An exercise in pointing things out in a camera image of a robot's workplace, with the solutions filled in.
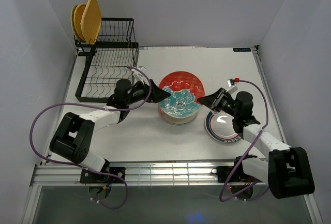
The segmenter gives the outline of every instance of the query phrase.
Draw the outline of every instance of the ceramic plate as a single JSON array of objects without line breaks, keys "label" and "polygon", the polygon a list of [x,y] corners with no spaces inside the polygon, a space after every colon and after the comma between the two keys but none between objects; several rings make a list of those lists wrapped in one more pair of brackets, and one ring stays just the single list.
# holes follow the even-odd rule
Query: ceramic plate
[{"label": "ceramic plate", "polygon": [[241,137],[234,132],[232,119],[231,115],[222,111],[217,114],[209,112],[205,120],[207,132],[215,140],[222,143],[238,142]]},{"label": "ceramic plate", "polygon": [[170,97],[159,103],[161,115],[169,116],[166,121],[183,124],[186,123],[186,119],[189,122],[192,120],[192,116],[197,115],[201,108],[197,99],[204,96],[205,91],[201,81],[195,75],[186,71],[170,73],[162,79],[159,88],[171,94]]}]

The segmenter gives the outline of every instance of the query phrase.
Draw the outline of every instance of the white wall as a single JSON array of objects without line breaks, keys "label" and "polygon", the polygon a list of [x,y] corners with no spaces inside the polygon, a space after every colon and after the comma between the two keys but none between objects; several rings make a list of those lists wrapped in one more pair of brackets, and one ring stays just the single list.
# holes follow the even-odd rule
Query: white wall
[{"label": "white wall", "polygon": [[[20,223],[34,164],[29,128],[46,106],[60,102],[74,48],[48,0],[0,1],[0,223]],[[45,152],[56,110],[34,135]]]},{"label": "white wall", "polygon": [[308,153],[315,199],[331,223],[331,0],[285,0],[261,44],[287,141]]},{"label": "white wall", "polygon": [[[70,11],[87,0],[49,0],[70,39]],[[99,0],[104,17],[132,17],[141,46],[260,44],[283,0]]]}]

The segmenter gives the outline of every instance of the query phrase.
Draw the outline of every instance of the dish rack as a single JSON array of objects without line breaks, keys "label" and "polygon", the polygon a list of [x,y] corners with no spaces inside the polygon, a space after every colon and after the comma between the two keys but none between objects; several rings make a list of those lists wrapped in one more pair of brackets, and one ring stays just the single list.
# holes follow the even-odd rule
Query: dish rack
[{"label": "dish rack", "polygon": [[132,18],[102,18],[95,44],[80,42],[74,36],[78,51],[86,56],[85,68],[75,96],[80,102],[107,103],[119,79],[129,79],[137,66],[139,44],[136,42]]}]

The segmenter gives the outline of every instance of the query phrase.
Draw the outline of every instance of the purple cable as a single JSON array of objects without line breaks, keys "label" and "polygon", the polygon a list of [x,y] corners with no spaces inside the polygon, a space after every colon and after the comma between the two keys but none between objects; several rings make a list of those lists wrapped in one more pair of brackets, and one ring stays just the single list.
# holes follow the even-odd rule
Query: purple cable
[{"label": "purple cable", "polygon": [[[261,93],[262,97],[263,97],[263,101],[264,101],[264,105],[265,105],[265,112],[266,112],[266,122],[265,122],[265,125],[262,127],[262,129],[264,129],[268,124],[269,124],[269,112],[268,112],[268,105],[267,105],[267,100],[265,99],[265,96],[262,92],[262,90],[254,83],[250,82],[250,81],[246,81],[246,80],[240,80],[240,82],[244,82],[244,83],[249,83],[251,85],[253,85],[255,88],[258,89],[258,91]],[[248,155],[249,151],[254,147],[254,145],[257,143],[259,137],[261,136],[263,130],[261,130],[258,135],[256,136],[256,138],[253,140],[253,142],[251,143],[251,145],[247,148],[247,150],[244,152],[244,154],[241,156],[241,158],[239,159],[238,163],[233,167],[232,171],[230,172],[228,178],[226,179],[226,181],[224,182],[224,185],[221,189],[221,192],[219,194],[219,200],[221,202],[226,202],[226,201],[229,201],[231,198],[239,195],[240,193],[244,192],[245,190],[253,187],[255,184],[257,184],[258,182],[254,182],[250,185],[248,185],[247,187],[241,189],[240,191],[236,192],[235,194],[229,196],[229,197],[226,197],[226,198],[222,198],[223,194],[224,194],[224,191],[227,187],[227,184],[229,183],[230,179],[232,178],[233,174],[235,173],[235,171],[237,170],[237,168],[239,167],[239,165],[242,163],[242,161],[244,160],[244,158]],[[251,199],[247,199],[246,201],[253,201],[253,200],[256,200],[258,198],[260,198],[261,196],[263,196],[264,194],[267,193],[267,191],[269,190],[269,187],[267,187],[265,189],[264,192],[262,192],[259,196],[256,196],[254,198],[251,198]]]},{"label": "purple cable", "polygon": [[[128,69],[133,69],[133,70],[138,71],[139,73],[141,73],[141,74],[146,78],[146,80],[147,80],[148,83],[149,83],[149,91],[148,91],[148,94],[147,94],[146,98],[143,100],[143,102],[142,102],[141,104],[139,104],[138,106],[136,106],[136,107],[129,108],[129,109],[108,109],[108,111],[129,111],[129,110],[137,109],[137,108],[141,107],[145,102],[147,102],[149,96],[151,95],[151,92],[152,92],[152,84],[151,84],[151,81],[149,80],[148,76],[147,76],[144,72],[142,72],[141,70],[139,70],[139,69],[137,69],[137,68],[135,68],[135,67],[128,66],[127,68],[128,68]],[[55,108],[55,107],[58,107],[58,106],[62,106],[62,105],[81,106],[81,107],[86,107],[86,108],[92,108],[92,109],[104,110],[104,108],[102,108],[102,107],[96,107],[96,106],[91,106],[91,105],[86,105],[86,104],[81,104],[81,103],[72,103],[72,102],[63,102],[63,103],[58,103],[58,104],[51,105],[51,106],[45,108],[44,110],[42,110],[42,111],[36,116],[36,118],[33,120],[32,124],[31,124],[31,128],[30,128],[30,133],[29,133],[30,146],[31,146],[32,150],[34,151],[34,153],[35,153],[38,157],[40,157],[40,158],[42,158],[42,159],[44,159],[44,160],[46,160],[46,161],[48,161],[48,162],[52,162],[52,163],[60,163],[60,164],[62,164],[62,165],[77,166],[77,167],[82,168],[82,166],[77,165],[77,164],[75,164],[75,163],[63,162],[63,161],[57,161],[57,160],[53,160],[53,159],[47,158],[47,157],[41,155],[41,154],[37,151],[37,149],[35,148],[35,146],[34,146],[34,144],[33,144],[33,130],[34,130],[34,128],[35,128],[36,122],[37,122],[37,120],[39,119],[39,117],[40,117],[42,114],[44,114],[47,110],[52,109],[52,108]],[[119,206],[117,206],[117,207],[112,207],[112,206],[109,206],[108,204],[103,203],[103,202],[99,202],[99,203],[101,203],[102,205],[104,205],[104,206],[106,206],[106,207],[108,207],[108,208],[110,208],[110,209],[113,209],[113,210],[116,210],[116,209],[122,207],[122,206],[126,203],[126,201],[127,201],[127,199],[128,199],[128,193],[129,193],[129,191],[128,191],[128,185],[127,185],[127,183],[125,182],[125,180],[124,180],[123,178],[121,178],[121,177],[119,177],[119,176],[117,176],[117,175],[114,175],[114,174],[110,174],[110,173],[103,173],[103,172],[93,171],[93,170],[90,170],[90,169],[88,169],[88,171],[91,172],[91,173],[99,174],[99,175],[106,175],[106,176],[111,176],[111,177],[118,178],[118,179],[121,180],[121,181],[124,183],[124,185],[125,185],[125,189],[126,189],[125,198],[124,198],[124,201],[123,201]]]}]

